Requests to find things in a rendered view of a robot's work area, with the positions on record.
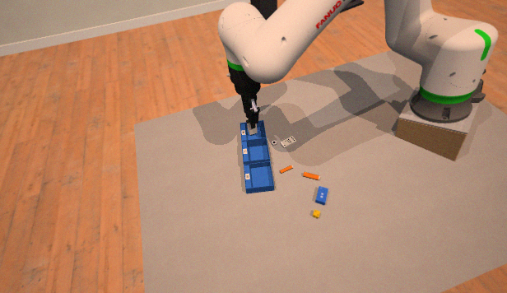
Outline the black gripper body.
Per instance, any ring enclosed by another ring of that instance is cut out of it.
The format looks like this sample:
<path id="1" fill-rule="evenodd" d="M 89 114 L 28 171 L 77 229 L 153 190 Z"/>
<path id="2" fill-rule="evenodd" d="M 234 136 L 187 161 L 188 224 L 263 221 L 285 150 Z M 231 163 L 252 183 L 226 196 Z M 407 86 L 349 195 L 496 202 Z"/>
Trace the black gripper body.
<path id="1" fill-rule="evenodd" d="M 242 87 L 235 85 L 235 91 L 247 99 L 247 105 L 252 105 L 252 99 L 254 99 L 254 102 L 256 103 L 256 97 L 255 95 L 259 92 L 261 88 L 261 83 L 258 83 L 254 86 L 248 86 L 248 87 Z"/>

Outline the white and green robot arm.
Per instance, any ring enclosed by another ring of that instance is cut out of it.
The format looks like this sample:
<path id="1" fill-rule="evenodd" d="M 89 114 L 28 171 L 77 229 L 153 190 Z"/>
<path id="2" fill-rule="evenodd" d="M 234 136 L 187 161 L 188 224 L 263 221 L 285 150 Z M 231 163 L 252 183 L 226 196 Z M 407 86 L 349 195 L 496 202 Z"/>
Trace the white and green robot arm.
<path id="1" fill-rule="evenodd" d="M 249 3 L 230 4 L 218 21 L 226 76 L 242 87 L 280 81 L 351 1 L 285 0 L 267 20 Z M 436 13 L 431 0 L 384 0 L 384 11 L 388 47 L 422 66 L 412 112 L 433 123 L 468 117 L 472 103 L 486 97 L 481 76 L 498 40 L 497 29 Z"/>

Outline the white domino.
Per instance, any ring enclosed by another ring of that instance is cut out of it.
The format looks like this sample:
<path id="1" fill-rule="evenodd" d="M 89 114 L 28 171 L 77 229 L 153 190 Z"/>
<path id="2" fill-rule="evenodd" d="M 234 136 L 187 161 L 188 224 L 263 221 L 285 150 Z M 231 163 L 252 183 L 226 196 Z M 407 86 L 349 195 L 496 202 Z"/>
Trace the white domino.
<path id="1" fill-rule="evenodd" d="M 293 143 L 295 143 L 295 142 L 296 142 L 296 140 L 295 140 L 295 139 L 291 136 L 291 137 L 287 138 L 286 140 L 282 141 L 282 142 L 281 142 L 281 145 L 282 145 L 284 148 L 286 148 L 286 147 L 288 147 L 288 146 L 292 145 L 292 144 L 293 144 Z"/>

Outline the blue three-compartment bin rack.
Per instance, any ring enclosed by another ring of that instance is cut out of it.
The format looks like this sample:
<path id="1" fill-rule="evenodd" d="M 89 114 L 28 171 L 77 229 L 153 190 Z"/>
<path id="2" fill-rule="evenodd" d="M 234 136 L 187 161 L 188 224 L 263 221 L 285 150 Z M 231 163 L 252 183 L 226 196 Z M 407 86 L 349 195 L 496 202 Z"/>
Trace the blue three-compartment bin rack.
<path id="1" fill-rule="evenodd" d="M 263 120 L 258 121 L 257 131 L 250 135 L 247 123 L 240 123 L 246 194 L 274 191 Z"/>

